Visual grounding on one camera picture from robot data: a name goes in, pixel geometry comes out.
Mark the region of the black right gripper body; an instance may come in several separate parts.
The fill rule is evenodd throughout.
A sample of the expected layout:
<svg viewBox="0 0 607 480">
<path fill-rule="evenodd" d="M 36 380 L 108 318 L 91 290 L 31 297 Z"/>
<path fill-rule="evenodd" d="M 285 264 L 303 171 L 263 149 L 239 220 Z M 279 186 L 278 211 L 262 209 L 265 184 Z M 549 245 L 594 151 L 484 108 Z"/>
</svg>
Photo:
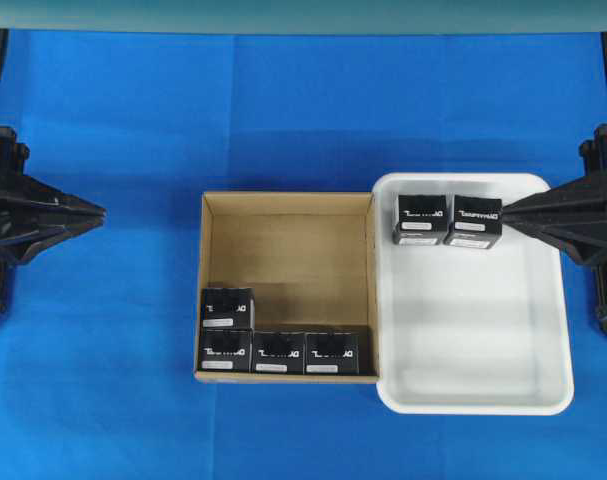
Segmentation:
<svg viewBox="0 0 607 480">
<path fill-rule="evenodd" d="M 596 266 L 607 261 L 607 124 L 599 125 L 594 138 L 584 141 L 579 147 L 584 162 L 586 177 L 591 181 L 599 199 L 590 210 L 599 216 L 597 224 L 602 232 L 595 234 L 593 245 L 587 248 L 586 264 Z"/>
</svg>

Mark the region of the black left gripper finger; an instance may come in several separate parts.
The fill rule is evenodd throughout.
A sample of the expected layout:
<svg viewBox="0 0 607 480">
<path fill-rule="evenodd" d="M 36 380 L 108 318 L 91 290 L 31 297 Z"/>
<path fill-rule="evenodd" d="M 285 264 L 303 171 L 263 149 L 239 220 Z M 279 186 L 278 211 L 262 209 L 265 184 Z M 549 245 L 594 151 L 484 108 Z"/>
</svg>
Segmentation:
<svg viewBox="0 0 607 480">
<path fill-rule="evenodd" d="M 28 264 L 43 251 L 101 227 L 104 224 L 104 220 L 104 217 L 89 217 L 72 225 L 61 226 L 54 233 L 40 235 L 36 240 L 27 242 L 26 247 L 18 257 L 17 263 Z"/>
<path fill-rule="evenodd" d="M 65 193 L 31 176 L 26 176 L 25 181 L 27 185 L 26 199 L 30 205 L 57 211 L 68 211 L 78 215 L 104 216 L 106 214 L 103 207 Z"/>
</svg>

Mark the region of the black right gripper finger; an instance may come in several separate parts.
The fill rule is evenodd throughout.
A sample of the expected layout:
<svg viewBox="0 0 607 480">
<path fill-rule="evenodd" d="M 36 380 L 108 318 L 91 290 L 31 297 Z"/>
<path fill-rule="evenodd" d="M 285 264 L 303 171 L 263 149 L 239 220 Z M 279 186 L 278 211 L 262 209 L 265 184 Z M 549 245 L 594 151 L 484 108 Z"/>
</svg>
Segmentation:
<svg viewBox="0 0 607 480">
<path fill-rule="evenodd" d="M 587 211 L 584 197 L 591 191 L 589 175 L 524 197 L 506 205 L 504 215 L 577 214 Z"/>
<path fill-rule="evenodd" d="M 502 222 L 528 237 L 565 253 L 577 265 L 593 268 L 603 262 L 601 249 L 584 241 L 569 239 L 557 233 L 548 233 L 542 228 L 512 219 L 510 216 L 504 217 Z"/>
</svg>

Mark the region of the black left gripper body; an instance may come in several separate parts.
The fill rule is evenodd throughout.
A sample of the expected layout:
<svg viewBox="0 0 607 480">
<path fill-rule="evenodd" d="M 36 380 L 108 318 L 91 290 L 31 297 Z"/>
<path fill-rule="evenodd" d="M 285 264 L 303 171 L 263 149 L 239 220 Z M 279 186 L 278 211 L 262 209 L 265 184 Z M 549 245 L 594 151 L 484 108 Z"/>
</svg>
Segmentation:
<svg viewBox="0 0 607 480">
<path fill-rule="evenodd" d="M 29 263 L 37 228 L 25 203 L 29 182 L 24 174 L 30 150 L 10 127 L 0 127 L 0 259 Z"/>
</svg>

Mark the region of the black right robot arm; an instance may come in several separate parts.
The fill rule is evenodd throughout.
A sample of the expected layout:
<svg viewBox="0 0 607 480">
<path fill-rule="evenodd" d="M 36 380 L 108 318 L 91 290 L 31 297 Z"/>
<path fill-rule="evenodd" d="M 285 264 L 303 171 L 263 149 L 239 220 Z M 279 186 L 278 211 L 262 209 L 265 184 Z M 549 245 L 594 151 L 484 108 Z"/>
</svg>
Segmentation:
<svg viewBox="0 0 607 480">
<path fill-rule="evenodd" d="M 607 83 L 607 32 L 601 34 Z M 607 124 L 579 146 L 585 175 L 503 208 L 503 223 L 593 270 L 596 317 L 607 337 Z"/>
</svg>

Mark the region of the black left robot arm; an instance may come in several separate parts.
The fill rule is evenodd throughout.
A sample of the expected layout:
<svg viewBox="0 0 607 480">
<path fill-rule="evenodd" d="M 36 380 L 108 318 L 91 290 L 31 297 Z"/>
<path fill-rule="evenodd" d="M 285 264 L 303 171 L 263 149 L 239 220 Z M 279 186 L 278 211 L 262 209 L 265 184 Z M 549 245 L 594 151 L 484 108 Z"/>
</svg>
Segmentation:
<svg viewBox="0 0 607 480">
<path fill-rule="evenodd" d="M 0 80 L 9 31 L 0 29 Z M 24 172 L 30 155 L 11 127 L 0 126 L 0 317 L 13 270 L 64 241 L 103 225 L 106 210 Z"/>
</svg>

